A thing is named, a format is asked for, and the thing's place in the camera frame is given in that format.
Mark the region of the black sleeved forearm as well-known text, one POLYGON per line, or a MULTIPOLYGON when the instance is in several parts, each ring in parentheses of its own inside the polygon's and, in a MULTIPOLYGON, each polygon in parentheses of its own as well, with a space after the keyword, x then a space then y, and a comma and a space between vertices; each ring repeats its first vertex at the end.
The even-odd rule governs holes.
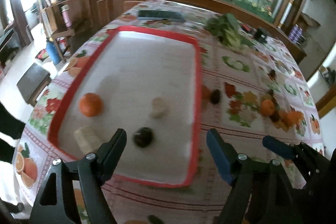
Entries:
MULTIPOLYGON (((14 140, 20 139, 25 128, 25 123, 13 117, 0 103, 0 132, 14 140)), ((11 164, 15 148, 1 139, 0 160, 11 164)))

